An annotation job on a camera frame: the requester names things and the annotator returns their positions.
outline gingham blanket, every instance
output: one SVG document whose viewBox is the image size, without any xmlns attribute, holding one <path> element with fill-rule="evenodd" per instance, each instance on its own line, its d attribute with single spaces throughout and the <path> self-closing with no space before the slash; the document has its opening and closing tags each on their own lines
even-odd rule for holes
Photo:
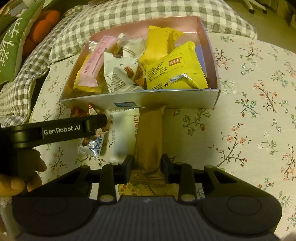
<svg viewBox="0 0 296 241">
<path fill-rule="evenodd" d="M 257 38 L 253 26 L 223 0 L 111 0 L 85 7 L 59 34 L 50 61 L 79 53 L 89 38 L 101 30 L 133 21 L 186 15 L 199 16 L 208 32 Z"/>
<path fill-rule="evenodd" d="M 6 83 L 0 93 L 0 123 L 2 127 L 25 123 L 31 114 L 31 97 L 35 81 L 50 68 L 49 54 L 57 35 L 83 9 L 76 6 L 64 14 L 64 18 L 26 59 L 13 82 Z"/>
</svg>

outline screw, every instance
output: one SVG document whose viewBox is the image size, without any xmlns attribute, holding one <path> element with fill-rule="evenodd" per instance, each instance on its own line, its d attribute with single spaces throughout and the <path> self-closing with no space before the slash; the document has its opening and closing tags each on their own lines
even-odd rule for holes
<svg viewBox="0 0 296 241">
<path fill-rule="evenodd" d="M 192 194 L 184 194 L 181 196 L 181 200 L 183 202 L 193 202 L 195 200 L 195 196 Z"/>
<path fill-rule="evenodd" d="M 111 201 L 114 200 L 114 197 L 111 196 L 111 195 L 106 194 L 106 195 L 100 196 L 99 199 L 100 199 L 101 202 L 111 202 Z"/>
</svg>

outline floral bedsheet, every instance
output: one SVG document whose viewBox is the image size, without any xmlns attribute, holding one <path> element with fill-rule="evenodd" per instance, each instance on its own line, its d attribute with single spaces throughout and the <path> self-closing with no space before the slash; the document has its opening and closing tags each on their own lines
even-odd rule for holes
<svg viewBox="0 0 296 241">
<path fill-rule="evenodd" d="M 296 231 L 296 54 L 242 36 L 208 35 L 221 78 L 219 101 L 210 110 L 166 110 L 163 153 L 196 169 L 215 165 L 274 195 L 283 209 L 276 234 L 283 237 Z M 77 57 L 52 64 L 32 122 L 70 116 L 58 100 Z M 77 145 L 72 140 L 37 147 L 48 166 L 40 173 L 44 183 L 79 165 L 101 168 L 112 140 L 105 138 L 99 159 L 77 156 Z"/>
</svg>

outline food packaging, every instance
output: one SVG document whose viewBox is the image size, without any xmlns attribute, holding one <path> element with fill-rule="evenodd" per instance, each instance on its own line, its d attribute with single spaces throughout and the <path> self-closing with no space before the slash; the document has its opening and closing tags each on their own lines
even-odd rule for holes
<svg viewBox="0 0 296 241">
<path fill-rule="evenodd" d="M 139 80 L 144 76 L 143 71 L 139 75 L 138 69 L 141 66 L 136 58 L 104 53 L 105 80 L 110 93 L 143 90 L 144 81 L 135 82 L 136 78 Z"/>
<path fill-rule="evenodd" d="M 153 192 L 154 195 L 170 189 L 169 186 L 166 187 L 164 175 L 160 170 L 164 108 L 165 106 L 160 106 L 139 110 L 140 118 L 134 152 L 134 169 L 130 177 L 131 185 L 144 184 L 152 192 L 157 190 L 157 192 Z"/>
<path fill-rule="evenodd" d="M 118 193 L 120 196 L 174 196 L 178 199 L 179 185 L 176 183 L 166 185 L 154 184 L 119 184 Z"/>
<path fill-rule="evenodd" d="M 122 48 L 123 57 L 139 59 L 143 55 L 146 48 L 146 41 L 144 39 L 126 39 L 123 33 L 118 38 L 120 38 L 118 45 Z"/>
<path fill-rule="evenodd" d="M 195 43 L 188 41 L 148 65 L 146 85 L 148 90 L 208 88 L 195 53 Z"/>
<path fill-rule="evenodd" d="M 149 64 L 171 53 L 175 49 L 176 40 L 183 35 L 173 28 L 149 26 L 148 30 L 146 50 L 139 59 L 145 70 Z"/>
<path fill-rule="evenodd" d="M 92 104 L 89 104 L 89 111 L 84 111 L 78 106 L 74 106 L 71 109 L 71 117 L 80 117 L 88 115 L 97 115 L 99 110 L 94 108 Z M 99 158 L 101 153 L 103 140 L 104 140 L 104 131 L 99 128 L 96 130 L 96 135 L 91 137 L 81 138 L 78 145 L 78 155 L 91 155 L 95 158 Z"/>
<path fill-rule="evenodd" d="M 104 79 L 104 51 L 117 53 L 119 48 L 117 38 L 105 35 L 96 45 L 93 52 L 86 57 L 77 73 L 73 88 L 87 92 L 100 93 L 105 83 Z"/>
<path fill-rule="evenodd" d="M 122 163 L 126 155 L 134 154 L 139 117 L 139 108 L 110 114 L 113 147 L 111 162 Z"/>
<path fill-rule="evenodd" d="M 133 57 L 139 59 L 145 51 L 146 41 L 145 39 L 127 39 L 124 33 L 118 36 L 117 40 L 118 50 L 113 51 L 123 57 Z M 96 41 L 89 41 L 89 51 L 93 52 L 98 45 Z"/>
<path fill-rule="evenodd" d="M 165 106 L 139 110 L 134 169 L 144 174 L 159 170 L 163 144 L 163 111 Z"/>
</svg>

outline snack box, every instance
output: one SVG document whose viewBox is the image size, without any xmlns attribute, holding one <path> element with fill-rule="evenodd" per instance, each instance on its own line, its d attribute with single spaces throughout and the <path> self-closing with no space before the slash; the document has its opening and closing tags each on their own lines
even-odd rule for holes
<svg viewBox="0 0 296 241">
<path fill-rule="evenodd" d="M 89 45 L 86 44 L 66 82 L 60 97 L 60 102 L 69 108 L 77 105 L 82 109 L 87 109 L 88 104 L 93 103 L 104 110 L 150 107 L 158 104 L 166 104 L 167 108 L 213 108 L 219 98 L 221 87 L 211 44 L 199 17 L 165 17 L 127 23 L 96 33 L 90 38 L 90 41 L 99 42 L 104 35 L 118 37 L 120 33 L 124 33 L 128 39 L 145 38 L 148 36 L 148 27 L 150 25 L 171 27 L 181 32 L 188 33 L 191 36 L 191 41 L 194 39 L 197 57 L 204 74 L 208 78 L 208 86 L 210 89 L 143 90 L 141 92 L 93 95 L 89 95 L 90 93 L 77 89 L 73 91 L 77 72 L 81 68 L 86 56 L 89 54 Z"/>
</svg>

